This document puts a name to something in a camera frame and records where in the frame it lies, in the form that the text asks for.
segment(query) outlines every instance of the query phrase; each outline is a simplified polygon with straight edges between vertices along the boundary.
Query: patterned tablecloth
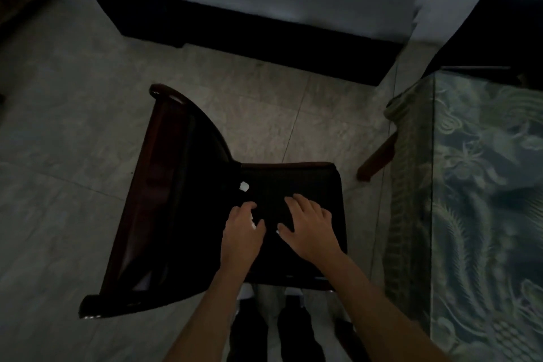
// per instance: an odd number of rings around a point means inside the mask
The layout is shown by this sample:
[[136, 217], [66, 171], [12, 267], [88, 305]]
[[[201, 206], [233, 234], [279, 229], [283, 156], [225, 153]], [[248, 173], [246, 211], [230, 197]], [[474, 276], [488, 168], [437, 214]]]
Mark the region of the patterned tablecloth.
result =
[[543, 360], [543, 92], [436, 72], [385, 116], [387, 296], [455, 361]]

